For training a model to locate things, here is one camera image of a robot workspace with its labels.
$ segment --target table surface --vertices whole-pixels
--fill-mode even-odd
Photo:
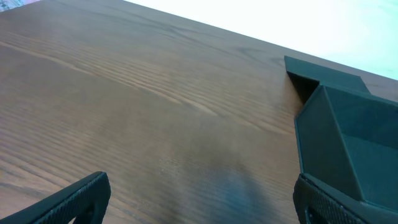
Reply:
[[[0,218],[102,170],[104,223],[298,223],[283,56],[398,101],[394,80],[120,0],[39,1],[0,30]]]

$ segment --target brown wooden tabletop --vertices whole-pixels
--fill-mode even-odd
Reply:
[[[104,223],[298,223],[284,55],[398,101],[388,78],[129,2],[0,13],[0,218],[102,170]]]

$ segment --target bright white surface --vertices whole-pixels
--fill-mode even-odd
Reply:
[[[398,0],[128,1],[398,80]]]

